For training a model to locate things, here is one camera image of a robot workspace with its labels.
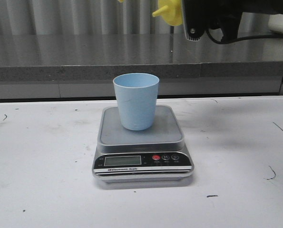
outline electronic scale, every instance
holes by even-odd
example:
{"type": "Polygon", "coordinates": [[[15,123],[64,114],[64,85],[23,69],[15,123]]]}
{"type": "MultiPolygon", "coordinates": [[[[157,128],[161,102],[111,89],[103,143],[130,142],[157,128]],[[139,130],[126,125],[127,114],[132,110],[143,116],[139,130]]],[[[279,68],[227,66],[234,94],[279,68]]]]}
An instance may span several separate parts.
{"type": "Polygon", "coordinates": [[[180,180],[194,164],[172,109],[157,105],[153,125],[131,131],[117,107],[103,110],[93,174],[104,182],[180,180]]]}

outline white table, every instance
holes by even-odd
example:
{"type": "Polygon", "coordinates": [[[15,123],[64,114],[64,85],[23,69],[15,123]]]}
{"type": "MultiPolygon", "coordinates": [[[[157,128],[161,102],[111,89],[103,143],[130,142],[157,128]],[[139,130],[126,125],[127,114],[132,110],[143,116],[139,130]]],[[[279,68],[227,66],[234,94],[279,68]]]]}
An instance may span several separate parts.
{"type": "Polygon", "coordinates": [[[95,180],[101,112],[115,101],[0,104],[0,228],[283,228],[283,96],[157,103],[182,127],[192,178],[95,180]]]}

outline scale display screen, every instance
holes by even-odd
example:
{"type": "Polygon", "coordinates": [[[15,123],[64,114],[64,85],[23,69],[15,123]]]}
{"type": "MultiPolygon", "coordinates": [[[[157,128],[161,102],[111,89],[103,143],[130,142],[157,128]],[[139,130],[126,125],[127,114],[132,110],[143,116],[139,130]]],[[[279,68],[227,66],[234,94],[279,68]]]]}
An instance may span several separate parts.
{"type": "Polygon", "coordinates": [[[104,166],[141,165],[141,156],[105,157],[104,166]]]}

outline plastic cup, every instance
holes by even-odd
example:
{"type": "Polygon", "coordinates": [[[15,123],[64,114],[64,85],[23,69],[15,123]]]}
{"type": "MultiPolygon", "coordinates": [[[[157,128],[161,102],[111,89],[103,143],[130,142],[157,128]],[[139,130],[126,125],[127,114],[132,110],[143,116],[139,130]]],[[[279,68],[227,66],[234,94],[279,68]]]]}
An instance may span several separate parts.
{"type": "Polygon", "coordinates": [[[113,80],[121,124],[133,131],[152,126],[159,78],[146,73],[120,75],[113,80]]]}

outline scale platform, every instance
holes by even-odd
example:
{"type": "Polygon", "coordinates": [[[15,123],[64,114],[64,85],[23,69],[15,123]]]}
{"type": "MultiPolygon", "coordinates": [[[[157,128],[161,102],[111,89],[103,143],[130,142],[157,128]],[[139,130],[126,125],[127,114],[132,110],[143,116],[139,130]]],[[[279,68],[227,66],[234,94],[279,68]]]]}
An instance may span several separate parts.
{"type": "Polygon", "coordinates": [[[117,107],[103,110],[93,174],[104,182],[180,180],[194,165],[172,109],[157,105],[153,125],[131,131],[117,107]]]}

